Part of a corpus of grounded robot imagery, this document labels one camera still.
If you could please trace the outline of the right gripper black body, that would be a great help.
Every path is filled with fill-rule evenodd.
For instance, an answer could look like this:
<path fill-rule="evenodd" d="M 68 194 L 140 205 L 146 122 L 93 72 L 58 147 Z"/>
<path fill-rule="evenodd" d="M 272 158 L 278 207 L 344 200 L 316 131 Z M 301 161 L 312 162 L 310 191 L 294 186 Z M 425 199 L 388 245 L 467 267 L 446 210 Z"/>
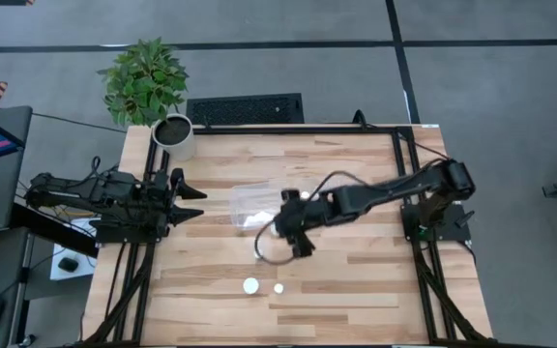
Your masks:
<path fill-rule="evenodd" d="M 277 215 L 277 230 L 279 236 L 287 238 L 299 232 L 306 232 L 330 224 L 335 216 L 334 202 L 326 195 L 317 199 L 299 199 L 283 203 Z"/>

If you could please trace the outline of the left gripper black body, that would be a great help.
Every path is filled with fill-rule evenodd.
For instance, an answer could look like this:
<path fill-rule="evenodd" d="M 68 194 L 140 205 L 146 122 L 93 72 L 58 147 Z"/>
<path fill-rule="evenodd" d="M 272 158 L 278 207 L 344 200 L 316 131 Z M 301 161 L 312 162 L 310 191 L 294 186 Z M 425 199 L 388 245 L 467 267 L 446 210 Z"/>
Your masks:
<path fill-rule="evenodd" d="M 167 230 L 173 190 L 166 171 L 160 170 L 152 180 L 136 183 L 135 189 L 136 227 L 139 230 Z"/>

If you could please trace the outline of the white round plant pot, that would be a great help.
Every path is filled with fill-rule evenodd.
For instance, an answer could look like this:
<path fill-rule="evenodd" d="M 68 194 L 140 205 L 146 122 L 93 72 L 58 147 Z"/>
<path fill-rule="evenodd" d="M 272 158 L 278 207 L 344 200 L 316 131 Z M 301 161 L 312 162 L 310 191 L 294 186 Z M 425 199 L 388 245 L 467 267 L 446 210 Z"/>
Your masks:
<path fill-rule="evenodd" d="M 195 138 L 191 120 L 179 113 L 168 114 L 152 126 L 152 138 L 172 160 L 186 161 L 194 157 Z"/>

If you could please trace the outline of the black floor vent grille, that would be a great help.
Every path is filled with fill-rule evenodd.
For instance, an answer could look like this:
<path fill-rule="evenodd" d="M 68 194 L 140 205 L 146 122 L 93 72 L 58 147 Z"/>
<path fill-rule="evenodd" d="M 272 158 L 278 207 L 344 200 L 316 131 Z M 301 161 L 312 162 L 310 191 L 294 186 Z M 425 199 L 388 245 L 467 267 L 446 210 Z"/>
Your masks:
<path fill-rule="evenodd" d="M 302 95 L 273 94 L 189 99 L 186 115 L 194 125 L 303 124 Z"/>

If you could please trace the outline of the green leafy plant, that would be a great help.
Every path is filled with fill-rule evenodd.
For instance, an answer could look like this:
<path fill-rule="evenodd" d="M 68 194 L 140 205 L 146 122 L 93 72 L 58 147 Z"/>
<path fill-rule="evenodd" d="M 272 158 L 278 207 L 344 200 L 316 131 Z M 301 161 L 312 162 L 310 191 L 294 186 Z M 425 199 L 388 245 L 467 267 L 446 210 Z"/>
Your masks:
<path fill-rule="evenodd" d="M 110 67 L 97 71 L 105 86 L 103 102 L 115 124 L 151 127 L 185 101 L 189 75 L 174 50 L 161 38 L 140 40 L 118 54 Z"/>

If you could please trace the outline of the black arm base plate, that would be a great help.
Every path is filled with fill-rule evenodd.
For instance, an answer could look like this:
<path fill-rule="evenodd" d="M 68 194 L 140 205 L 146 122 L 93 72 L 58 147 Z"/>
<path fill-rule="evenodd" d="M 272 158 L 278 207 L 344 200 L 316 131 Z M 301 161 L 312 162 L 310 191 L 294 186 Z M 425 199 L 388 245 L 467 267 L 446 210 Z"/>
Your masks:
<path fill-rule="evenodd" d="M 101 244 L 148 244 L 162 239 L 156 228 L 144 225 L 122 224 L 102 219 L 92 219 L 89 224 L 96 230 L 96 240 Z"/>
<path fill-rule="evenodd" d="M 471 240 L 468 221 L 475 212 L 466 212 L 460 204 L 452 204 L 445 211 L 442 220 L 433 227 L 424 227 L 421 224 L 417 205 L 402 206 L 400 212 L 406 240 L 413 237 L 422 242 Z"/>

